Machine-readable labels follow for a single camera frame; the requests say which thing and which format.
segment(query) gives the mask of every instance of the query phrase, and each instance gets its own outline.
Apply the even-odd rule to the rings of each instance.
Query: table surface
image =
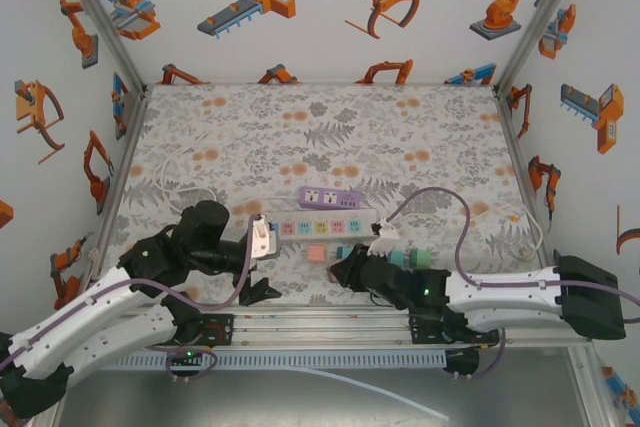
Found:
[[[539,267],[514,255],[533,238],[490,88],[304,84],[155,86],[105,265],[178,220],[152,175],[205,133],[167,164],[165,187],[211,189],[232,214],[223,238],[240,239],[250,214],[299,210],[304,185],[355,189],[381,217],[416,189],[436,185],[460,193],[474,215],[488,211],[472,223],[462,249],[466,270]],[[211,195],[170,198],[184,208]],[[463,223],[460,204],[442,193],[418,196],[394,222],[402,248],[429,250],[433,267],[445,269],[454,268]],[[327,244],[327,265],[340,245],[349,243]],[[367,295],[331,284],[325,268],[306,261],[304,243],[283,243],[280,256],[259,262],[253,275],[269,277],[283,296],[260,305],[370,305]],[[229,275],[192,273],[188,285],[205,303],[232,290]]]
[[[483,364],[495,352],[483,354]],[[343,382],[285,371],[215,370],[193,384],[165,373],[97,372],[69,391],[61,427],[539,427],[584,426],[564,349],[507,349],[487,377],[440,370],[337,370],[449,417],[422,413]]]

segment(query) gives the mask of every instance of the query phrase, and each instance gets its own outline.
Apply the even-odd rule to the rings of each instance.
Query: power outlet socket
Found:
[[[300,189],[300,207],[313,210],[355,210],[360,208],[362,196],[355,190],[309,187]]]

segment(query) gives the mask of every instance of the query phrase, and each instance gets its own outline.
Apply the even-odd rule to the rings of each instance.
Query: colorful power strip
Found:
[[[360,192],[305,185],[300,189],[300,207],[313,210],[359,209]]]
[[[380,220],[375,209],[296,210],[265,215],[281,242],[372,239],[376,236],[371,224]]]

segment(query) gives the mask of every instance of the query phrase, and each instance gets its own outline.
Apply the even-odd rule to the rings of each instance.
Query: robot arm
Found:
[[[46,410],[67,387],[127,353],[171,339],[195,339],[203,327],[200,309],[163,295],[167,287],[179,288],[191,270],[233,274],[241,305],[279,297],[268,279],[255,285],[250,280],[257,259],[277,254],[266,218],[253,220],[250,240],[245,236],[239,242],[220,240],[228,219],[228,210],[214,201],[185,209],[178,225],[138,241],[116,267],[51,317],[19,334],[0,334],[0,390],[13,412],[29,418]],[[149,303],[155,305],[146,313],[108,327]]]
[[[469,283],[448,270],[403,270],[384,255],[370,255],[358,244],[330,273],[354,292],[373,292],[396,309],[409,311],[434,339],[430,343],[497,338],[494,329],[569,324],[579,335],[624,338],[620,299],[607,292],[561,287],[563,280],[583,280],[617,288],[610,273],[577,257],[563,256],[556,267],[516,274],[473,274]]]

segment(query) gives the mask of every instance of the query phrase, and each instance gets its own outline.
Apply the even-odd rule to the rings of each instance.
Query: white wall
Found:
[[[616,205],[622,208],[622,231],[640,227],[640,8],[637,0],[564,0],[561,7],[571,3],[577,16],[568,44],[555,60],[534,52],[518,76],[516,86],[528,82],[533,87],[531,127],[520,143],[527,160],[538,154],[562,171],[552,244],[563,254],[610,270],[622,289],[640,296],[640,242],[627,242],[616,255]],[[563,83],[595,98],[611,83],[620,87],[625,112],[618,121],[617,144],[606,154],[597,152],[590,122],[559,107]],[[521,111],[513,117],[516,129]],[[640,315],[628,302],[623,307],[627,317]],[[626,340],[599,342],[598,349],[626,382],[640,389],[640,327],[628,326]]]
[[[13,207],[15,218],[0,229],[0,331],[14,332],[53,312],[56,294],[49,256],[63,252],[89,230],[97,231],[101,218],[82,168],[89,130],[101,138],[116,168],[125,139],[116,142],[114,136],[111,90],[118,69],[104,42],[98,64],[83,70],[59,0],[2,0],[2,13],[0,199]],[[84,13],[78,17],[88,33],[96,33]],[[49,151],[44,140],[34,129],[16,133],[26,123],[15,118],[18,79],[37,79],[48,86],[64,111],[65,119],[50,134],[66,145],[41,165],[38,160]],[[45,114],[49,121],[55,118],[49,102]],[[96,174],[107,174],[95,153],[92,165]],[[86,247],[94,243],[95,236]],[[85,261],[70,272],[79,274]]]
[[[143,40],[123,38],[148,83],[160,80],[167,63],[215,82],[256,82],[278,63],[303,82],[354,82],[372,64],[408,58],[415,61],[409,81],[443,82],[491,62],[500,69],[524,31],[487,41],[469,30],[493,0],[421,0],[404,29],[378,20],[381,39],[375,40],[344,22],[366,25],[370,0],[296,0],[292,19],[268,13],[216,39],[199,32],[197,25],[236,0],[150,1],[157,5],[162,28]],[[111,4],[103,2],[111,11]],[[396,7],[392,11],[399,18],[406,10]],[[526,26],[534,11],[533,0],[521,0],[515,19]],[[391,80],[395,72],[380,77]]]

